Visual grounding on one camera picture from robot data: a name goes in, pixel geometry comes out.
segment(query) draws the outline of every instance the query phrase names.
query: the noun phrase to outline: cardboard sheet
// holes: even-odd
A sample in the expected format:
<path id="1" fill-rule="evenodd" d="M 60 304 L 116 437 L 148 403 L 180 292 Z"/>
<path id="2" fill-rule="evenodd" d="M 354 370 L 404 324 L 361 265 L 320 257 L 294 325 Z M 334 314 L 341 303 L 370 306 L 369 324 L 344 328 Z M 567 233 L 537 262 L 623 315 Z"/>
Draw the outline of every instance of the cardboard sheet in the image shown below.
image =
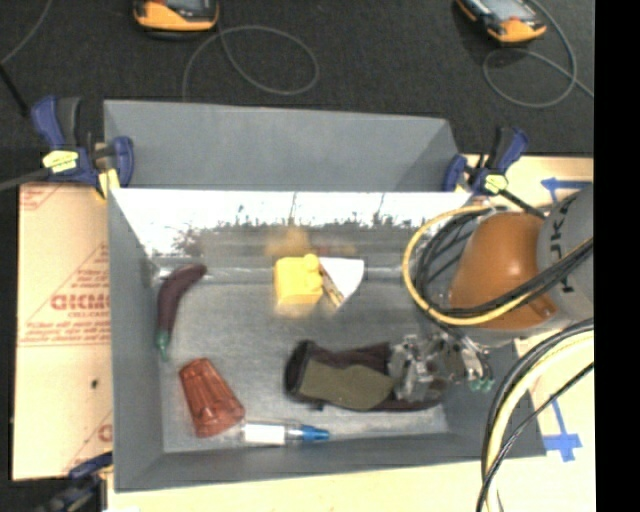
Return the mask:
<path id="1" fill-rule="evenodd" d="M 13 478 L 63 476 L 111 449 L 106 203 L 93 189 L 20 190 Z"/>

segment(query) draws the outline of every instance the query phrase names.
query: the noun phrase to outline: blue tape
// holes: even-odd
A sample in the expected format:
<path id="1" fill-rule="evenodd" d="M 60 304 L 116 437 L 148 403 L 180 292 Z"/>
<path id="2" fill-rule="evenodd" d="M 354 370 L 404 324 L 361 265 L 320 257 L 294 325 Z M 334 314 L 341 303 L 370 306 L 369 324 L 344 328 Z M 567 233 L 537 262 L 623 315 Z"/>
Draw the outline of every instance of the blue tape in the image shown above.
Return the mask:
<path id="1" fill-rule="evenodd" d="M 589 181 L 576 181 L 576 180 L 559 180 L 558 178 L 547 178 L 542 180 L 540 184 L 549 191 L 551 194 L 551 200 L 553 203 L 558 202 L 558 196 L 556 195 L 556 190 L 559 189 L 575 189 L 580 190 L 585 188 L 591 182 Z"/>
<path id="2" fill-rule="evenodd" d="M 562 462 L 570 462 L 576 459 L 573 450 L 582 448 L 582 443 L 580 442 L 578 434 L 567 433 L 558 401 L 554 400 L 551 402 L 551 405 L 553 406 L 558 425 L 560 426 L 560 434 L 542 436 L 542 442 L 547 451 L 558 450 L 562 457 Z"/>

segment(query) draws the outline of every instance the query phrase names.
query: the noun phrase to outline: blue syringe cap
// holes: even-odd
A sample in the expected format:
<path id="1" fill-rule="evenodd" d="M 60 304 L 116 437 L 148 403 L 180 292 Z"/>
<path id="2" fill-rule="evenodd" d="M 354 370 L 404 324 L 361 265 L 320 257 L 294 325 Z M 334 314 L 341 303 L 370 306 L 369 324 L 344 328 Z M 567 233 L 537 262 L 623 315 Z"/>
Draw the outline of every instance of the blue syringe cap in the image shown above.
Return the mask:
<path id="1" fill-rule="evenodd" d="M 302 425 L 302 441 L 305 443 L 315 441 L 328 441 L 329 431 L 311 425 Z"/>

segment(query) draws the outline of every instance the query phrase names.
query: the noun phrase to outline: yellow sponge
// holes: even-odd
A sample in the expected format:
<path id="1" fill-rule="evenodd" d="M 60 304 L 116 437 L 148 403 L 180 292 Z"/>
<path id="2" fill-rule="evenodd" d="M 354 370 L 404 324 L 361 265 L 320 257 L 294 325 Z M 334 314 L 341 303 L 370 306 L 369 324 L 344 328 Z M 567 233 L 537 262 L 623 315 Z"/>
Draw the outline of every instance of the yellow sponge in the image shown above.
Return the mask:
<path id="1" fill-rule="evenodd" d="M 274 266 L 273 279 L 276 308 L 281 313 L 306 313 L 322 297 L 320 261 L 315 254 L 280 258 Z"/>

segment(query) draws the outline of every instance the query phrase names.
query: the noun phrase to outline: yellow label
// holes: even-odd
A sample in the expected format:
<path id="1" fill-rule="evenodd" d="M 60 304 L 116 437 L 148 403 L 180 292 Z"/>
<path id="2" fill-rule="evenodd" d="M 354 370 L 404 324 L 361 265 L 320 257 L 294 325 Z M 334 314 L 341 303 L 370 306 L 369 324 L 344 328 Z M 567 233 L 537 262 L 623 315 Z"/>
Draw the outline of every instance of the yellow label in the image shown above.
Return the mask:
<path id="1" fill-rule="evenodd" d="M 484 182 L 486 188 L 492 194 L 498 194 L 507 188 L 509 182 L 502 174 L 489 174 Z"/>
<path id="2" fill-rule="evenodd" d="M 43 165 L 51 172 L 57 174 L 59 172 L 68 171 L 76 167 L 78 153 L 75 151 L 62 151 L 56 149 L 42 159 Z"/>

